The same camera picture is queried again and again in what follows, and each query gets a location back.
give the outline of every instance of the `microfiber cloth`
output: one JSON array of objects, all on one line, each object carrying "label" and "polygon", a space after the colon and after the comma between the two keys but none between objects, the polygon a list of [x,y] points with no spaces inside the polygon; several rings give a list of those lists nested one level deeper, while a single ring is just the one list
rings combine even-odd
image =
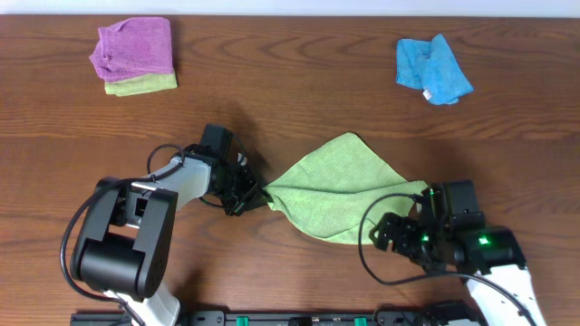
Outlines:
[{"label": "microfiber cloth", "polygon": [[169,90],[178,87],[175,73],[146,74],[124,81],[105,82],[105,92],[117,96],[142,94],[152,91]]},{"label": "microfiber cloth", "polygon": [[[270,208],[282,211],[307,235],[331,243],[356,245],[364,211],[390,193],[419,194],[427,184],[408,182],[374,154],[358,136],[346,133],[294,164],[264,188]],[[404,197],[385,199],[371,210],[362,242],[386,212],[408,215],[413,203]]]},{"label": "microfiber cloth", "polygon": [[424,90],[427,101],[435,105],[457,103],[460,96],[473,91],[441,34],[431,42],[399,40],[397,83]]},{"label": "microfiber cloth", "polygon": [[161,17],[135,17],[99,28],[101,40],[89,57],[106,82],[148,73],[173,73],[171,28]]}]

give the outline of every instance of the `blue towel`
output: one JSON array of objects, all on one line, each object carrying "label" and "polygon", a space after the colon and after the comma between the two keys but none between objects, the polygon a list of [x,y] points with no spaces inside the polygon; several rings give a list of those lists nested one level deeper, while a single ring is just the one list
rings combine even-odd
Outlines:
[{"label": "blue towel", "polygon": [[431,104],[454,104],[473,87],[461,72],[443,35],[431,42],[403,39],[397,43],[397,83],[415,90]]}]

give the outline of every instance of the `wire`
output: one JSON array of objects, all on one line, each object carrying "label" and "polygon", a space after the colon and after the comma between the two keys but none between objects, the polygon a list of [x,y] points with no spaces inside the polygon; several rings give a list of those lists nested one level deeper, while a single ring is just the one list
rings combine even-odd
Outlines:
[{"label": "wire", "polygon": [[232,137],[237,141],[237,144],[239,144],[239,147],[242,150],[242,157],[237,161],[237,164],[241,164],[244,162],[244,158],[247,158],[246,147],[244,146],[244,143],[242,143],[242,140],[233,132]]},{"label": "wire", "polygon": [[408,322],[410,324],[410,326],[413,326],[413,323],[409,320],[409,318],[407,318],[407,315],[405,314],[404,311],[400,311],[402,318],[405,319],[406,322]]},{"label": "wire", "polygon": [[362,215],[362,219],[361,219],[361,224],[359,225],[359,239],[358,239],[359,256],[361,257],[362,266],[367,271],[367,273],[370,276],[372,276],[373,279],[375,279],[378,283],[380,283],[382,285],[387,285],[387,286],[400,285],[400,284],[411,283],[411,282],[427,280],[430,278],[443,277],[443,276],[459,277],[459,278],[463,278],[463,279],[473,280],[473,281],[476,281],[479,283],[483,283],[483,284],[489,286],[490,288],[496,290],[497,292],[499,292],[503,296],[505,296],[508,300],[510,300],[519,309],[519,311],[522,313],[522,315],[526,318],[527,322],[529,322],[529,324],[531,326],[537,326],[536,322],[532,318],[532,315],[526,309],[526,306],[524,306],[512,293],[508,292],[506,289],[502,288],[501,286],[491,282],[490,280],[488,280],[484,277],[470,275],[470,274],[466,274],[466,273],[445,271],[445,272],[428,273],[425,275],[417,275],[417,276],[412,276],[412,277],[402,279],[402,280],[387,282],[387,281],[384,281],[381,278],[379,278],[379,276],[377,276],[375,273],[373,273],[371,268],[369,267],[369,265],[364,260],[364,255],[363,255],[363,225],[364,225],[364,221],[366,220],[366,216],[369,215],[369,212],[371,211],[371,209],[375,205],[377,205],[380,201],[382,201],[383,199],[390,198],[390,197],[407,197],[407,198],[412,199],[414,202],[417,202],[421,198],[421,196],[419,196],[419,195],[398,194],[398,193],[388,194],[388,195],[381,196],[381,197],[378,197],[377,199],[375,199],[371,203],[371,205],[366,209],[366,211],[364,211],[364,214]]},{"label": "wire", "polygon": [[183,167],[183,163],[185,162],[185,151],[183,150],[183,148],[180,145],[173,145],[173,144],[163,144],[163,145],[159,145],[154,150],[151,151],[151,154],[149,154],[149,157],[147,158],[147,174],[148,175],[151,174],[151,160],[153,159],[153,157],[155,156],[155,154],[158,152],[158,150],[164,149],[164,148],[174,148],[174,149],[177,149],[179,151],[179,154],[181,155],[181,163],[178,164],[178,165],[176,165],[175,167],[169,169],[168,171],[163,172],[163,173],[161,173],[158,176],[155,176],[155,179],[156,180],[160,180],[160,179],[163,179],[164,177],[170,176],[175,171],[177,171],[179,168]]},{"label": "wire", "polygon": [[180,162],[180,164],[176,165],[175,167],[169,169],[166,172],[161,173],[158,176],[151,175],[149,177],[130,177],[130,178],[124,178],[124,179],[116,180],[116,181],[110,183],[109,185],[106,185],[106,186],[100,188],[98,191],[94,192],[89,198],[87,198],[84,201],[84,203],[82,203],[82,205],[79,207],[79,209],[77,209],[76,213],[74,213],[74,215],[71,218],[71,221],[69,222],[68,226],[66,226],[66,229],[64,230],[63,240],[61,241],[61,250],[60,250],[61,269],[63,270],[64,280],[72,287],[72,289],[75,290],[80,295],[85,296],[85,297],[87,297],[89,299],[93,299],[93,300],[101,301],[101,302],[116,302],[116,303],[120,304],[123,307],[123,309],[131,316],[131,318],[133,320],[137,321],[137,323],[139,325],[144,325],[143,321],[137,315],[137,313],[135,313],[123,299],[121,299],[121,298],[111,298],[111,297],[107,297],[107,296],[103,296],[103,295],[98,295],[98,294],[94,294],[94,293],[91,293],[91,292],[87,292],[83,288],[81,288],[73,280],[73,278],[71,277],[71,273],[70,273],[70,271],[69,271],[69,269],[68,269],[68,267],[66,265],[66,245],[68,244],[69,238],[71,237],[71,231],[73,230],[74,225],[76,224],[76,222],[81,217],[82,213],[90,205],[92,205],[97,200],[99,200],[106,192],[108,192],[108,191],[110,191],[110,190],[112,190],[114,188],[117,188],[117,187],[129,187],[133,182],[154,182],[156,180],[160,180],[160,179],[163,179],[165,177],[170,176],[171,174],[175,173],[178,169],[180,169],[181,167],[183,167],[183,163],[185,161],[185,152],[183,151],[183,149],[180,146],[178,146],[178,145],[165,144],[165,145],[161,145],[161,146],[156,147],[151,152],[149,158],[147,159],[147,170],[148,170],[148,172],[150,170],[150,162],[151,162],[151,159],[153,158],[153,156],[155,155],[155,153],[159,149],[163,149],[163,148],[166,148],[166,147],[173,147],[173,148],[176,148],[176,149],[179,150],[179,154],[181,155],[181,162]]},{"label": "wire", "polygon": [[199,200],[202,203],[206,204],[207,206],[212,206],[212,207],[215,207],[215,208],[224,208],[222,205],[218,205],[218,204],[214,204],[214,203],[208,202],[204,197],[200,197]]}]

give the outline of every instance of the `yellow-green cloth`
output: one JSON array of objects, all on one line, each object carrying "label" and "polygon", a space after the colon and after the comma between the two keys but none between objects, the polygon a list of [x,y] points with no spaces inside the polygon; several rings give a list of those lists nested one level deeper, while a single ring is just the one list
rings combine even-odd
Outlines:
[{"label": "yellow-green cloth", "polygon": [[153,91],[170,90],[178,87],[175,73],[149,73],[124,81],[105,82],[105,92],[117,96],[128,96]]},{"label": "yellow-green cloth", "polygon": [[[273,210],[282,211],[307,235],[331,243],[355,245],[364,211],[390,193],[419,194],[427,184],[408,182],[374,154],[358,136],[346,133],[294,164],[265,187]],[[392,197],[367,216],[362,242],[371,243],[371,228],[386,212],[409,214],[413,203]]]}]

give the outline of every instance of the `wood grain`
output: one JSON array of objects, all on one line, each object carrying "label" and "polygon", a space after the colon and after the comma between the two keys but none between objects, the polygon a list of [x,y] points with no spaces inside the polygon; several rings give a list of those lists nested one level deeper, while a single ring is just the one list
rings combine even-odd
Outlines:
[{"label": "wood grain", "polygon": [[[548,324],[577,323],[580,21],[171,16],[179,87],[116,98],[88,55],[97,27],[125,18],[0,16],[1,324],[114,309],[66,286],[63,229],[99,178],[143,175],[151,149],[196,141],[209,122],[239,134],[268,181],[346,131],[407,179],[472,178],[489,221],[522,245]],[[475,88],[453,106],[394,82],[397,40],[439,33]],[[227,217],[191,203],[174,233],[166,280],[190,309],[368,311],[466,297],[450,280],[381,287],[354,246],[314,240],[264,207]],[[368,255],[385,278],[421,272]]]}]

